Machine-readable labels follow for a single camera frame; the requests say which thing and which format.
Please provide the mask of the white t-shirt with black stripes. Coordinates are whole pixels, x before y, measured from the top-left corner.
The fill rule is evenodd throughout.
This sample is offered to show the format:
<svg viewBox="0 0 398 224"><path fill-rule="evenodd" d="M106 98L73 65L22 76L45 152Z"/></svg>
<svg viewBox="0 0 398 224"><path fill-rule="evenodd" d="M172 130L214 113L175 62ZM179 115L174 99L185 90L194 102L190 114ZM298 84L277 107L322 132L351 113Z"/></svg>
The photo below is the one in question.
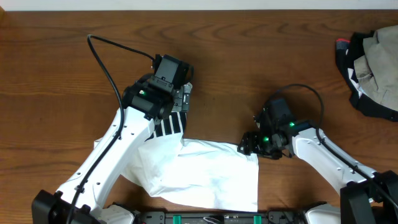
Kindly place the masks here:
<svg viewBox="0 0 398 224"><path fill-rule="evenodd" d="M176 121L182 126L183 115ZM183 138L183 131L154 133L133 152L120 175L141 186L151 197L181 205L255 212L258 209L257 156L245 156L225 142Z"/></svg>

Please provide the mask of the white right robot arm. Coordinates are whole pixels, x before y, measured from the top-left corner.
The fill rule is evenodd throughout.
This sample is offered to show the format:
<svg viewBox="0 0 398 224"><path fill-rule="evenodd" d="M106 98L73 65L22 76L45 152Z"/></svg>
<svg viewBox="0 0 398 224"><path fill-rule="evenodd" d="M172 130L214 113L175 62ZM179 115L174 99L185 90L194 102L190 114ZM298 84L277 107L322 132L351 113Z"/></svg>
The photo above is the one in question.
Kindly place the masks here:
<svg viewBox="0 0 398 224"><path fill-rule="evenodd" d="M340 207L319 202L299 212L269 212L269 223L397 223L397 174L377 172L352 158L310 120L298 121L282 98L267 102L238 152L278 160L298 157L339 194Z"/></svg>

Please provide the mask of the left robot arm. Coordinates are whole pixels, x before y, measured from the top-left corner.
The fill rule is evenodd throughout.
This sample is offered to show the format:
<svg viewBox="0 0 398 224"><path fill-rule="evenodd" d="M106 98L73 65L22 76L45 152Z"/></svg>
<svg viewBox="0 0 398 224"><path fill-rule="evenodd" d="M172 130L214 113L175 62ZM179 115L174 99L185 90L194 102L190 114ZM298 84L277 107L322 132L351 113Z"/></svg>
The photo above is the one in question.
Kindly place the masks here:
<svg viewBox="0 0 398 224"><path fill-rule="evenodd" d="M41 190L32 202L34 223L135 223L137 212L104 204L133 152L174 111L189 109L193 66L157 55L154 72L128 86L122 107L91 154L55 193Z"/></svg>

